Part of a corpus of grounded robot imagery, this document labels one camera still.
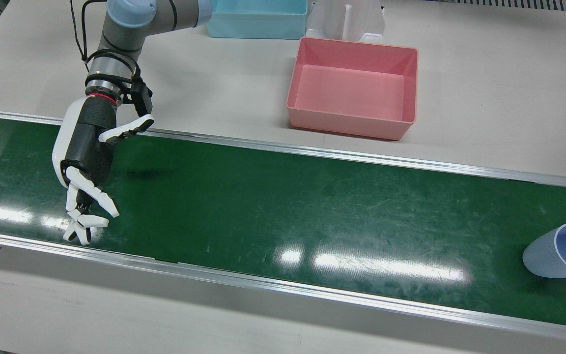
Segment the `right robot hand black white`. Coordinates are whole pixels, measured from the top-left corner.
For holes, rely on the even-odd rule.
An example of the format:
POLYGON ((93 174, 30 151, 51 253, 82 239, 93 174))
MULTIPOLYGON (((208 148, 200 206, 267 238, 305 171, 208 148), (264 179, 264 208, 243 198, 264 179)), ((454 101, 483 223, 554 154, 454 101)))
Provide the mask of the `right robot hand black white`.
POLYGON ((155 119, 143 114, 128 124, 117 125, 117 102, 108 95, 92 93, 74 101, 63 117, 52 150, 58 181, 66 188, 65 210, 69 226, 63 239, 88 245, 93 229, 109 224, 90 212, 99 205, 108 215, 119 216, 116 202, 101 189, 110 174, 116 144, 148 130, 155 119))

